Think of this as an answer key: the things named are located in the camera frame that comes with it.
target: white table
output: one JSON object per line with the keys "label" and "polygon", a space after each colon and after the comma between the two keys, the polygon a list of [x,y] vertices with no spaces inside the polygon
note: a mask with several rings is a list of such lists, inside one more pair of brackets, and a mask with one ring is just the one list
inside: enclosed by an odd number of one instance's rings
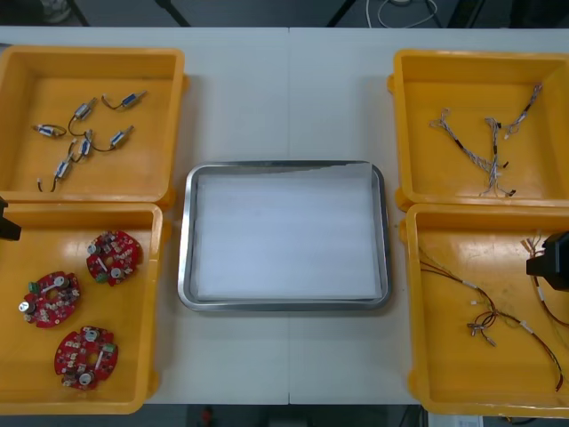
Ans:
{"label": "white table", "polygon": [[183,101],[175,183],[193,165],[239,159],[363,159],[389,195],[394,293],[368,313],[198,313],[178,300],[180,204],[159,288],[153,403],[411,403],[403,218],[391,96],[402,48],[567,52],[569,30],[0,28],[11,44],[177,47]]}

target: yellow plastic bin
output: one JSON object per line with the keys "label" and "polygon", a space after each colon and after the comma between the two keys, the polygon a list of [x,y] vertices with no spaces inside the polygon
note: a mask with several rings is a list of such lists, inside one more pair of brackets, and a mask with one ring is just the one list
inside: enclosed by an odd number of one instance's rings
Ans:
{"label": "yellow plastic bin", "polygon": [[[569,417],[569,383],[556,392],[559,373],[548,353],[519,325],[502,318],[487,330],[493,347],[467,323],[489,309],[479,293],[421,271],[419,248],[482,287],[502,310],[527,325],[569,372],[569,330],[553,323],[529,276],[520,241],[541,231],[569,230],[569,208],[414,205],[402,223],[407,249],[411,314],[412,395],[436,414]],[[569,293],[541,289],[548,306],[569,320]]]}
{"label": "yellow plastic bin", "polygon": [[[569,69],[567,55],[403,50],[388,79],[397,121],[399,180],[396,200],[415,203],[569,207]],[[499,155],[509,165],[500,185],[513,197],[496,196],[488,173],[470,162],[441,128],[429,127],[444,108],[465,147],[492,159],[485,117],[512,123],[543,83],[518,133],[503,140]]]}
{"label": "yellow plastic bin", "polygon": [[[14,204],[5,217],[22,227],[18,242],[0,240],[0,414],[129,414],[156,390],[153,373],[156,281],[162,211],[151,204]],[[142,247],[142,263],[124,283],[99,284],[87,270],[87,246],[106,230],[123,230]],[[18,310],[28,282],[53,271],[74,272],[76,311],[40,329]],[[118,363],[93,391],[64,387],[53,358],[61,340],[81,326],[115,334]]]}
{"label": "yellow plastic bin", "polygon": [[[9,202],[152,202],[172,205],[172,161],[176,148],[184,55],[175,49],[12,46],[0,59],[0,196]],[[148,91],[125,111],[105,107],[130,93]],[[31,129],[67,127],[82,104],[98,98],[73,131],[93,129],[94,145],[134,125],[129,140],[111,152],[92,150],[73,164],[53,193],[54,171],[65,160],[72,136],[53,139]]]}

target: round circuit board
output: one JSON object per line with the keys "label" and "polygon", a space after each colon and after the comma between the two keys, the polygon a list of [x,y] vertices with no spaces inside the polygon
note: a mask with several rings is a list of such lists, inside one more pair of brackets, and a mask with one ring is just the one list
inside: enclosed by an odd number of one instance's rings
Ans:
{"label": "round circuit board", "polygon": [[139,242],[124,231],[105,231],[87,246],[87,268],[97,283],[118,285],[141,262]]}
{"label": "round circuit board", "polygon": [[36,323],[37,327],[53,327],[63,322],[73,314],[81,296],[76,275],[63,271],[29,282],[28,290],[19,310],[24,320]]}
{"label": "round circuit board", "polygon": [[118,347],[114,335],[94,326],[84,326],[72,332],[61,342],[53,365],[61,383],[79,390],[92,390],[100,381],[107,380],[118,361]]}

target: stainless steel tray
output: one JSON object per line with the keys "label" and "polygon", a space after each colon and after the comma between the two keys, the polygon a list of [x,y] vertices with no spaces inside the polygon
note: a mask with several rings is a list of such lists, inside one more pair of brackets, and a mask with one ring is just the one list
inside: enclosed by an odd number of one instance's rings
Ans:
{"label": "stainless steel tray", "polygon": [[196,224],[196,196],[198,178],[203,174],[254,174],[306,171],[336,165],[367,164],[362,161],[251,161],[210,163],[196,166],[188,175],[180,239],[178,295],[192,310],[248,310],[248,311],[321,311],[371,310],[384,305],[391,295],[388,217],[385,205],[383,176],[372,165],[373,216],[378,255],[381,298],[363,300],[232,300],[199,301],[190,287]]}

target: white paper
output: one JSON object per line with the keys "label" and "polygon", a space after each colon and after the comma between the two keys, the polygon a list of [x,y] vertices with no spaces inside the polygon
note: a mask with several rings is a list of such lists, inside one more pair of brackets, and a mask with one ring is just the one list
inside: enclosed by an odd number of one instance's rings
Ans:
{"label": "white paper", "polygon": [[200,300],[381,296],[369,164],[202,175],[196,209]]}

